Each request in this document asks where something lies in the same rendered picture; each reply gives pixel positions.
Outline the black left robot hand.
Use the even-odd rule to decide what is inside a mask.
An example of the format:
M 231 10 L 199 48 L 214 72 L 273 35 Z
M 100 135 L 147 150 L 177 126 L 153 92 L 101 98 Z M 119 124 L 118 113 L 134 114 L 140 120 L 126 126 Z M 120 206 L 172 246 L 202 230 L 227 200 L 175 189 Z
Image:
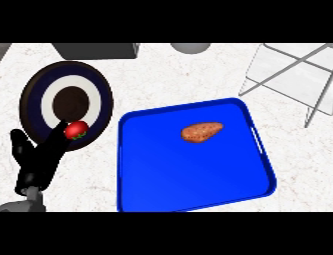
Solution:
M 64 135 L 67 125 L 67 121 L 61 120 L 45 142 L 38 146 L 33 146 L 21 130 L 11 131 L 13 156 L 20 165 L 16 184 L 16 193 L 20 195 L 26 195 L 30 187 L 45 191 L 51 185 L 60 161 L 72 143 Z

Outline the blue tray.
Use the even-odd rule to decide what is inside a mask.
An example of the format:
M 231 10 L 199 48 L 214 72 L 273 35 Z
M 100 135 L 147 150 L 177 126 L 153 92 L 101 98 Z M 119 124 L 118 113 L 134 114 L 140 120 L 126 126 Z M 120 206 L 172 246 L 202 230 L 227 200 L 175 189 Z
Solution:
M 224 129 L 183 139 L 196 123 Z M 126 113 L 119 122 L 118 208 L 174 212 L 265 197 L 277 180 L 245 101 L 227 98 Z

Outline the red strawberry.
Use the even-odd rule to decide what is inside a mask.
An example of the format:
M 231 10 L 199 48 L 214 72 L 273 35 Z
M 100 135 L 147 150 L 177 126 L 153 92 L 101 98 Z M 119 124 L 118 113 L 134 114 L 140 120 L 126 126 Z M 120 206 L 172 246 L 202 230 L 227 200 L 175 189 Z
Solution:
M 85 121 L 73 121 L 69 123 L 64 135 L 69 140 L 78 140 L 81 139 L 86 134 L 89 130 L 89 125 Z

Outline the round dark plate with rings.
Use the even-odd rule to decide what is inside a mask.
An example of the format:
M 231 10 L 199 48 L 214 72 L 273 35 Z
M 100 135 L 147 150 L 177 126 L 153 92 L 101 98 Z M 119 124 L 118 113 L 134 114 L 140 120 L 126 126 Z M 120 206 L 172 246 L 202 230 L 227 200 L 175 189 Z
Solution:
M 60 120 L 85 121 L 88 134 L 69 146 L 69 151 L 79 150 L 101 136 L 113 107 L 112 87 L 103 73 L 84 62 L 57 62 L 35 74 L 23 90 L 20 120 L 26 134 L 41 144 Z

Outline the dark grey box appliance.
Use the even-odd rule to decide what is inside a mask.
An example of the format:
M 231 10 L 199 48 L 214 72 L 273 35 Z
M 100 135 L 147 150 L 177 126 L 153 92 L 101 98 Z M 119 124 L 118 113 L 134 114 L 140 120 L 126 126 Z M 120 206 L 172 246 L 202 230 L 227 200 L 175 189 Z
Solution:
M 54 43 L 67 60 L 134 59 L 140 43 Z

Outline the grey round object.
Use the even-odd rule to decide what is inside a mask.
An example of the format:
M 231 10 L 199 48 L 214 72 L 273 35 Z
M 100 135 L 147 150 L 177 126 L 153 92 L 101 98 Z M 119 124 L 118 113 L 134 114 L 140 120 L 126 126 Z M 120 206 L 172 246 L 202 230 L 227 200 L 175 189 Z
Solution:
M 199 54 L 211 47 L 209 43 L 172 43 L 171 45 L 180 52 L 186 54 Z

